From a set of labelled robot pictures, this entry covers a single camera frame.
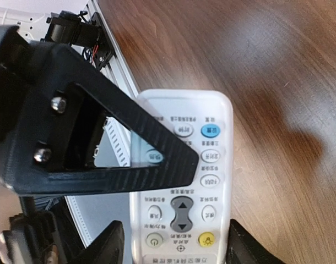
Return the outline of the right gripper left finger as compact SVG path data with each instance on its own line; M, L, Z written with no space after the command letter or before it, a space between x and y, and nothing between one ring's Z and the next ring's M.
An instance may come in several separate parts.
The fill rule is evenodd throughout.
M106 115L163 154L170 131L73 48L0 25L0 183L20 196L157 190L169 167L94 167Z

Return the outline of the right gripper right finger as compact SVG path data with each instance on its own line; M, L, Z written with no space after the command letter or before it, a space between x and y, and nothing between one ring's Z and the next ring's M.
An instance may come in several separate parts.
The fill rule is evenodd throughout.
M96 263L122 263L124 230L122 222L112 221L103 231L108 237ZM262 246L237 220L230 220L225 263L283 263Z

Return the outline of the white remote control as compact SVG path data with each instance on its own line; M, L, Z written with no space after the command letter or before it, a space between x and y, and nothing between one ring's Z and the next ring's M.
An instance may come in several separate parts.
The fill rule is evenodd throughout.
M231 214L234 118L217 91L152 89L137 103L170 131L172 156L132 135L132 160L169 169L130 194L133 263L224 263Z

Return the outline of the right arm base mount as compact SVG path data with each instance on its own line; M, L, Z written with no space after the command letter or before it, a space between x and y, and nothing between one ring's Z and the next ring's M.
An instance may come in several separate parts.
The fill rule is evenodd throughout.
M82 47L84 59L101 70L115 55L115 49L100 14L95 12L90 19L86 15L88 12L84 10L79 14L65 10L51 13L46 19L48 31L41 41Z

